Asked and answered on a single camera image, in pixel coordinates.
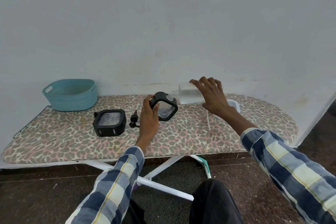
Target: tiled floor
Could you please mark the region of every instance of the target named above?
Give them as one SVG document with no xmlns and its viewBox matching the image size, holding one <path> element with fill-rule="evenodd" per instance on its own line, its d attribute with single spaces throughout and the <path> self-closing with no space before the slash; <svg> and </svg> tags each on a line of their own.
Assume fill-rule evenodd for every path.
<svg viewBox="0 0 336 224">
<path fill-rule="evenodd" d="M 336 116 L 327 112 L 298 149 L 334 175 L 335 124 Z M 303 223 L 248 153 L 202 157 L 208 160 L 212 177 L 223 181 L 231 191 L 245 223 Z M 162 161 L 149 159 L 145 163 Z M 1 223 L 64 223 L 99 173 L 80 164 L 0 171 Z M 206 179 L 202 167 L 198 173 Z"/>
</svg>

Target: blue checkered shirt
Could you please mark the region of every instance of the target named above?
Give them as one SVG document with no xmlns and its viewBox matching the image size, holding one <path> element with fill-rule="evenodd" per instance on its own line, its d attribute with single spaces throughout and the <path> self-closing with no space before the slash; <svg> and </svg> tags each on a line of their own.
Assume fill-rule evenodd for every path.
<svg viewBox="0 0 336 224">
<path fill-rule="evenodd" d="M 249 128 L 241 142 L 307 223 L 336 223 L 336 178 L 332 174 L 271 131 Z M 141 149 L 129 147 L 113 168 L 98 176 L 93 191 L 66 223 L 121 223 L 143 164 Z"/>
</svg>

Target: ironing board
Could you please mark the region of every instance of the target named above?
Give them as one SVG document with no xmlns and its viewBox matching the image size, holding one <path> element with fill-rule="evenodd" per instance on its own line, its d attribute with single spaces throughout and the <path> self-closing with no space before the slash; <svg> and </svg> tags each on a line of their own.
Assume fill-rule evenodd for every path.
<svg viewBox="0 0 336 224">
<path fill-rule="evenodd" d="M 226 94 L 228 99 L 239 103 L 241 114 L 261 129 L 271 130 L 287 144 L 296 139 L 295 121 L 279 107 L 266 101 L 238 94 Z M 103 96 L 90 109 L 78 112 L 58 112 L 46 107 L 37 117 L 14 136 L 2 152 L 7 163 L 61 165 L 62 163 L 85 163 L 102 170 L 112 166 L 105 163 L 118 159 L 127 147 L 134 145 L 139 128 L 129 127 L 129 118 L 137 105 L 139 110 L 145 95 Z M 127 125 L 118 137 L 98 137 L 92 126 L 93 113 L 104 109 L 123 109 Z M 138 184 L 145 184 L 162 191 L 192 200 L 184 192 L 156 184 L 151 178 L 183 156 L 191 156 L 199 162 L 198 154 L 245 151 L 239 136 L 224 121 L 209 116 L 201 104 L 179 105 L 178 112 L 170 121 L 160 121 L 156 136 L 147 147 L 145 157 L 171 157 Z"/>
</svg>

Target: black plastic frame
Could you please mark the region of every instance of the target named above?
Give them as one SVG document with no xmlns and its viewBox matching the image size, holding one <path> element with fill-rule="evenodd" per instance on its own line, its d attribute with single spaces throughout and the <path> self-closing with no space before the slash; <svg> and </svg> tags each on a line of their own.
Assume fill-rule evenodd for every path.
<svg viewBox="0 0 336 224">
<path fill-rule="evenodd" d="M 172 105 L 172 106 L 175 107 L 174 111 L 168 117 L 163 118 L 163 117 L 159 116 L 159 120 L 160 121 L 168 121 L 168 120 L 170 120 L 171 117 L 173 117 L 174 114 L 179 109 L 179 107 L 177 106 L 177 100 L 176 100 L 176 98 L 174 98 L 172 101 L 170 101 L 169 99 L 167 99 L 167 95 L 168 95 L 167 93 L 159 91 L 159 92 L 155 93 L 154 97 L 149 100 L 149 105 L 150 105 L 150 107 L 152 109 L 160 101 L 166 102 L 167 104 L 170 104 L 170 105 Z"/>
<path fill-rule="evenodd" d="M 120 113 L 120 121 L 118 124 L 115 125 L 109 125 L 109 126 L 101 126 L 99 124 L 99 120 L 102 117 L 104 113 L 107 112 L 119 112 Z M 93 121 L 92 125 L 93 128 L 99 137 L 105 137 L 105 136 L 119 136 L 125 131 L 126 127 L 126 115 L 125 111 L 122 109 L 112 109 L 112 110 L 103 110 L 99 113 L 94 112 L 93 114 L 95 116 L 95 120 Z"/>
</svg>

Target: dark doormat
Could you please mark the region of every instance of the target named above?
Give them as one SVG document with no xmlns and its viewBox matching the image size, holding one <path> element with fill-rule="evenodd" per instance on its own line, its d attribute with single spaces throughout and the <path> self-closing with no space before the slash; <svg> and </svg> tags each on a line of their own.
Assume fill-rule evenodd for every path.
<svg viewBox="0 0 336 224">
<path fill-rule="evenodd" d="M 158 166 L 144 166 L 140 176 L 144 177 Z M 202 181 L 194 162 L 174 163 L 152 180 L 188 194 L 192 194 Z M 133 191 L 131 198 L 145 210 L 147 224 L 189 223 L 189 200 L 144 185 Z"/>
</svg>

